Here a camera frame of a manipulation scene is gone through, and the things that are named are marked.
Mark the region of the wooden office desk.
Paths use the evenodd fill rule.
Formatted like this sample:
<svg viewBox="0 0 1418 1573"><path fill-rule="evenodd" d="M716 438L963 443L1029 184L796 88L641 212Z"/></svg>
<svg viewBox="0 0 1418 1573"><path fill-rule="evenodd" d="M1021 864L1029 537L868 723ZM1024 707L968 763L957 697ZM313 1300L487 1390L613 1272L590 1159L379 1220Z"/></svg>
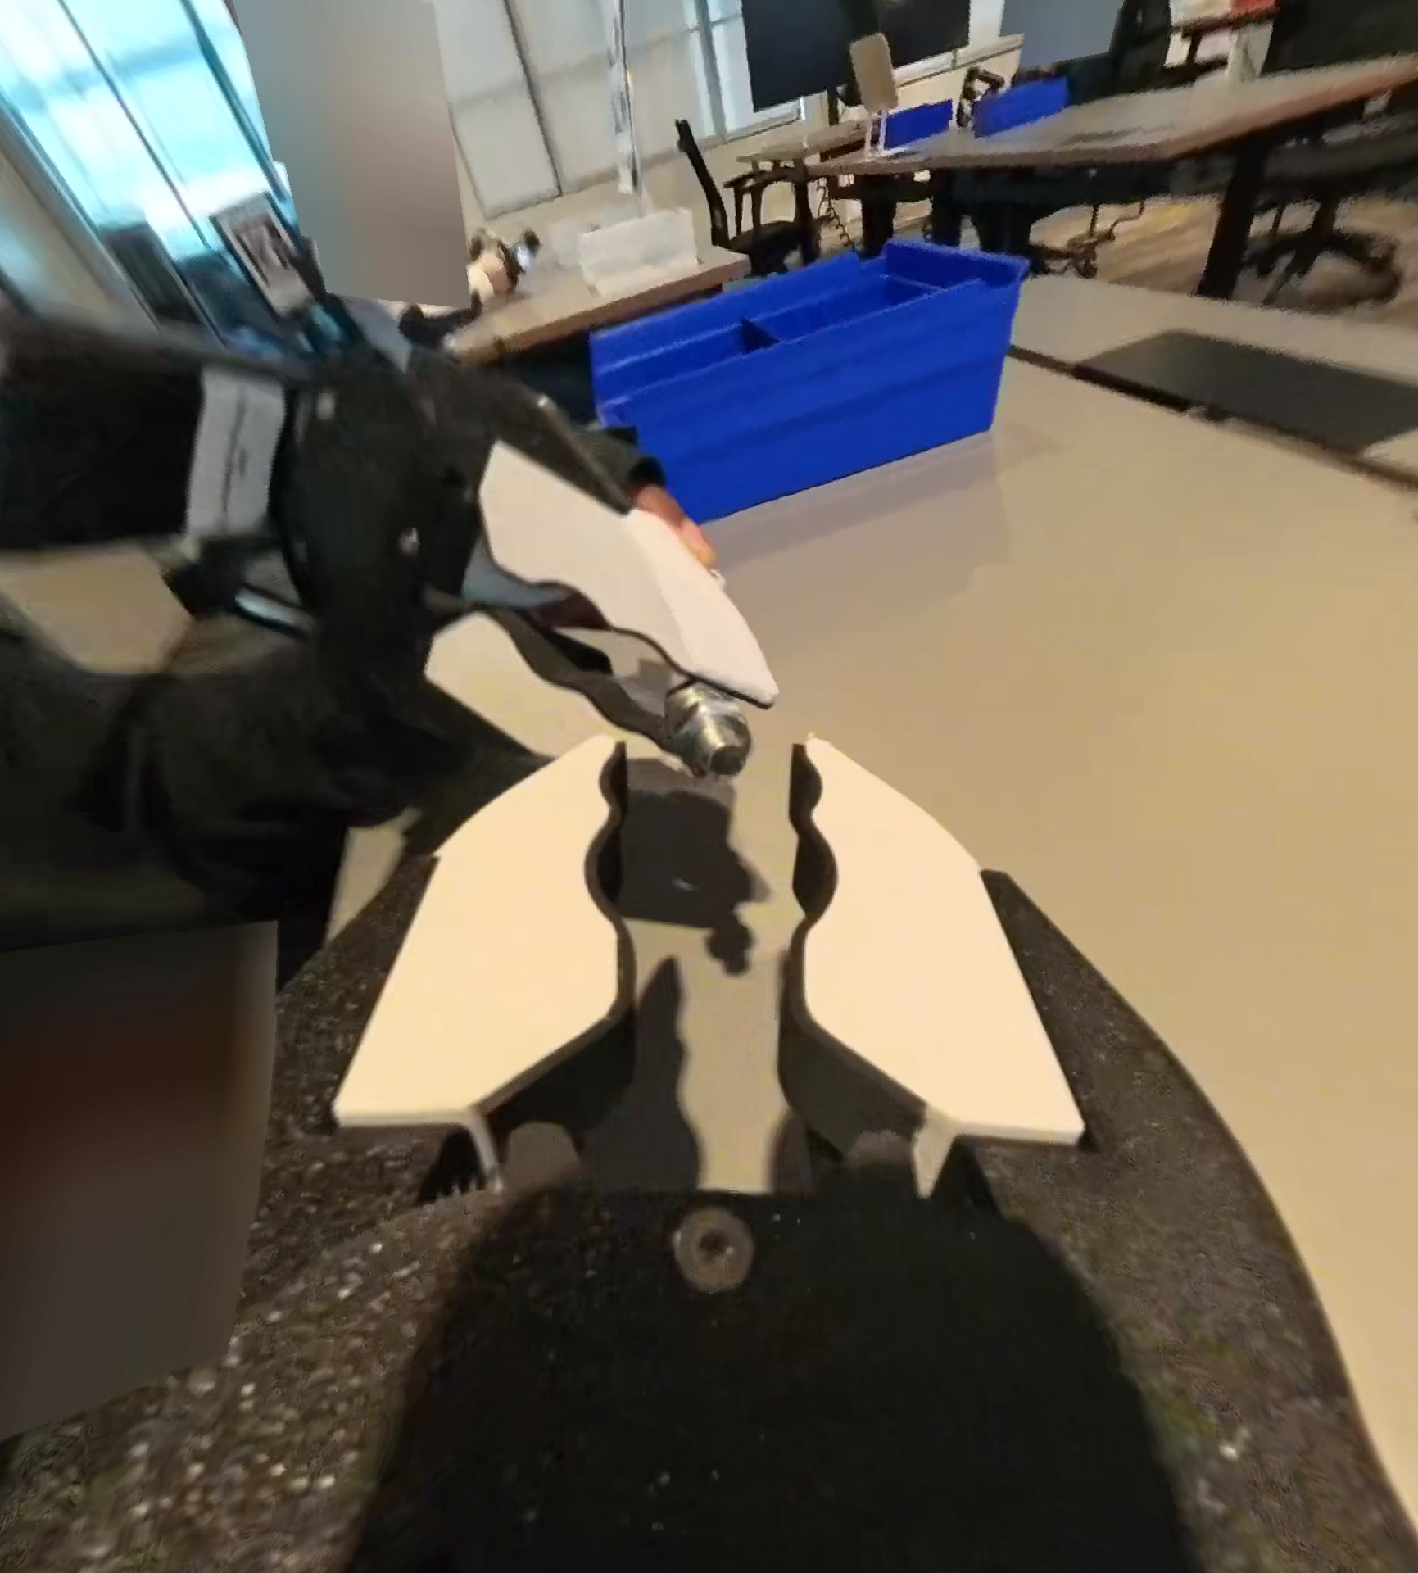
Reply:
<svg viewBox="0 0 1418 1573"><path fill-rule="evenodd" d="M1274 148L1327 117L1366 106L1418 79L1418 53L1283 71L1255 81L1206 78L1191 88L1153 89L1070 107L1045 120L986 137L947 129L893 153L862 153L855 127L827 129L809 145L790 142L747 165L778 181L850 183L865 210L929 201L932 243L958 242L968 207L989 210L988 184L1027 188L1066 181L1080 202L1107 202L1106 184L1129 173L1168 173L1201 160L1230 160L1219 220L1196 292L1233 297Z"/></svg>
<svg viewBox="0 0 1418 1573"><path fill-rule="evenodd" d="M575 269L536 269L515 294L495 301L479 319L451 333L443 350L470 366L493 366L711 299L750 274L752 266L744 256L719 246L709 246L706 256L680 276L615 294L595 291Z"/></svg>

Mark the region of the beige tablet on stand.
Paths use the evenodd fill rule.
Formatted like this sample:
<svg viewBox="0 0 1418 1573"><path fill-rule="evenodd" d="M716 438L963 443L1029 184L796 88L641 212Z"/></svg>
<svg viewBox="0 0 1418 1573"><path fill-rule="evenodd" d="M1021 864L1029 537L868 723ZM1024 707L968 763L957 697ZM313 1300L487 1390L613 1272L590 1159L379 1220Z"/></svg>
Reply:
<svg viewBox="0 0 1418 1573"><path fill-rule="evenodd" d="M855 38L849 47L852 78L865 110L863 151L883 148L888 119L899 106L895 63L888 37L881 32Z"/></svg>

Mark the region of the person's left hand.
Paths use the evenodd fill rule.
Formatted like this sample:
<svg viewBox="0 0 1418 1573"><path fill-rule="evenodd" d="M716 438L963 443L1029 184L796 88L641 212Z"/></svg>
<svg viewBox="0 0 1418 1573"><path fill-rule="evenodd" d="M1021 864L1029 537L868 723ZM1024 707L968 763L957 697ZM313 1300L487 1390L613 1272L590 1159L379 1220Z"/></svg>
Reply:
<svg viewBox="0 0 1418 1573"><path fill-rule="evenodd" d="M637 510L652 515L680 541L695 561L708 573L719 569L719 559L714 543L682 509L680 502L657 482L639 484L633 491L633 502Z"/></svg>

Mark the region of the black wall monitor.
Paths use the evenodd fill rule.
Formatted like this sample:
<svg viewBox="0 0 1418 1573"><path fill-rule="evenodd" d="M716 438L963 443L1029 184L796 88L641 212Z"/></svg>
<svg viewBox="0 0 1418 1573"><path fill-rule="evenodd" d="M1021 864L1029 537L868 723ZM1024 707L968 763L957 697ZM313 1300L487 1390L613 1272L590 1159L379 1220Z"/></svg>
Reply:
<svg viewBox="0 0 1418 1573"><path fill-rule="evenodd" d="M852 91L852 47L881 35L893 65L916 68L965 50L970 2L742 2L752 107L759 112Z"/></svg>

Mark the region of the black mesh office chair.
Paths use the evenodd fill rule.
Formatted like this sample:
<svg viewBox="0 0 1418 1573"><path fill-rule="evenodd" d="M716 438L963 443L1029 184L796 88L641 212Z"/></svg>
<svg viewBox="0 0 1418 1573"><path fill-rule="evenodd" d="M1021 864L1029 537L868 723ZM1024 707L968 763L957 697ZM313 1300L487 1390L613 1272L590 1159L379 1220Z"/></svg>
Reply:
<svg viewBox="0 0 1418 1573"><path fill-rule="evenodd" d="M1283 2L1263 73L1356 66L1418 56L1418 2ZM1386 235L1342 225L1351 201L1384 196L1418 178L1418 78L1381 92L1382 106L1338 112L1269 155L1258 215L1268 237L1247 248L1242 269L1278 305L1328 256L1355 266L1368 302L1389 304L1404 284L1399 246Z"/></svg>

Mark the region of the silver hex bolt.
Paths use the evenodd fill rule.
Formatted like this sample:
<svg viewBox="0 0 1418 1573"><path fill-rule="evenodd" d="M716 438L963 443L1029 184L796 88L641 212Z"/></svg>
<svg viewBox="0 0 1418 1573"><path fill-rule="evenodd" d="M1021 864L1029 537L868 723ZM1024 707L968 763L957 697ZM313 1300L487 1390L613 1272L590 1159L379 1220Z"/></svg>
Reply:
<svg viewBox="0 0 1418 1573"><path fill-rule="evenodd" d="M695 777L734 781L754 751L750 727L736 705L695 705L678 727L680 758Z"/></svg>

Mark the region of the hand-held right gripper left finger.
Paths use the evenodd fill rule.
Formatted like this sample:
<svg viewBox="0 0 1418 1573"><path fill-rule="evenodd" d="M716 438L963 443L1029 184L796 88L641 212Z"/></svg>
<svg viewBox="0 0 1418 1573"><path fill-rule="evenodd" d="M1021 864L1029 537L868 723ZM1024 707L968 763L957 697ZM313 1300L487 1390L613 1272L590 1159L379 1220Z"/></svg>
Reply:
<svg viewBox="0 0 1418 1573"><path fill-rule="evenodd" d="M339 1133L466 1138L484 1187L505 1189L493 1117L634 1003L613 858L628 766L593 736L444 841L333 1099Z"/></svg>

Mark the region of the black desk mat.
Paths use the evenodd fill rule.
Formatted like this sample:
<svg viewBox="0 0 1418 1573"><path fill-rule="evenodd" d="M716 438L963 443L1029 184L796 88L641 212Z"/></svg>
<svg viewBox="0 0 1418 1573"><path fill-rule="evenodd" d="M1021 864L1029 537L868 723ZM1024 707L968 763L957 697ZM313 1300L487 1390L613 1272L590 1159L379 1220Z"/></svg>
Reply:
<svg viewBox="0 0 1418 1573"><path fill-rule="evenodd" d="M1073 374L1350 458L1418 432L1418 382L1183 330L1112 348L1075 364Z"/></svg>

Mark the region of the clear plastic box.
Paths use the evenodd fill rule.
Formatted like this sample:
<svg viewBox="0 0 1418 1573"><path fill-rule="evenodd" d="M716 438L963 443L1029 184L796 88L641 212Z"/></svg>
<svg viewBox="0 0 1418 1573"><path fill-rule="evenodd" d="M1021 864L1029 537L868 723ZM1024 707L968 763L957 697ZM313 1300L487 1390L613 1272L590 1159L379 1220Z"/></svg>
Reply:
<svg viewBox="0 0 1418 1573"><path fill-rule="evenodd" d="M646 294L700 268L691 214L669 207L583 233L577 268L588 289L615 301Z"/></svg>

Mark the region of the blue plastic bin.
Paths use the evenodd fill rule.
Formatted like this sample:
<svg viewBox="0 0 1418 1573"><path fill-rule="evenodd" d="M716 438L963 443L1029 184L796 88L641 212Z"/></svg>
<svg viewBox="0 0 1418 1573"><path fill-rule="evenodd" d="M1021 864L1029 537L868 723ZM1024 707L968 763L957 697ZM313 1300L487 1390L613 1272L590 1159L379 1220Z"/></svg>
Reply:
<svg viewBox="0 0 1418 1573"><path fill-rule="evenodd" d="M1029 273L891 242L597 332L598 417L701 525L981 437Z"/></svg>

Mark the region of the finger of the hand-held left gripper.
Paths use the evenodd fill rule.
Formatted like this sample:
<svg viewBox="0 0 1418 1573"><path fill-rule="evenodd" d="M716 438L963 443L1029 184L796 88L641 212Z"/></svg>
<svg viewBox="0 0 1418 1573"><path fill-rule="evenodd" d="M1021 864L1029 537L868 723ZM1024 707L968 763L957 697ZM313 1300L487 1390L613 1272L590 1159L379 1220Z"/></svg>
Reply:
<svg viewBox="0 0 1418 1573"><path fill-rule="evenodd" d="M764 710L778 686L723 582L667 527L613 507L506 443L480 484L477 607L538 615L580 600L677 671Z"/></svg>
<svg viewBox="0 0 1418 1573"><path fill-rule="evenodd" d="M595 738L644 759L673 756L665 699L675 673L629 638L464 605L438 632L426 676L500 743L544 759Z"/></svg>

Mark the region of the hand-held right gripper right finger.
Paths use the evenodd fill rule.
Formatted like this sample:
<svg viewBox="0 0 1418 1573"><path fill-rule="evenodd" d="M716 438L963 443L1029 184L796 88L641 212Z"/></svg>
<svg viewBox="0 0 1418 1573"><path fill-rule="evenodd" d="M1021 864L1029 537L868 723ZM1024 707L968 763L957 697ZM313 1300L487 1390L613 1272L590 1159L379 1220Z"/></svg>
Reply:
<svg viewBox="0 0 1418 1573"><path fill-rule="evenodd" d="M790 822L783 1097L813 1161L880 1159L929 1198L985 1148L1083 1153L1086 1117L976 856L816 735L793 748Z"/></svg>

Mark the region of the person's left forearm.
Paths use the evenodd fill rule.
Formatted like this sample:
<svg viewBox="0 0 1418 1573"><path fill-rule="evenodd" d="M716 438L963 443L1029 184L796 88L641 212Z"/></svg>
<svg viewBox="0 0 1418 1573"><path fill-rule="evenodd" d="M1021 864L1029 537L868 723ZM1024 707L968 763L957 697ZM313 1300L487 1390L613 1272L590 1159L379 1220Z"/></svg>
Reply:
<svg viewBox="0 0 1418 1573"><path fill-rule="evenodd" d="M0 641L0 953L274 925L297 971L353 831L470 817L541 766L466 715L407 723L307 641L202 676Z"/></svg>

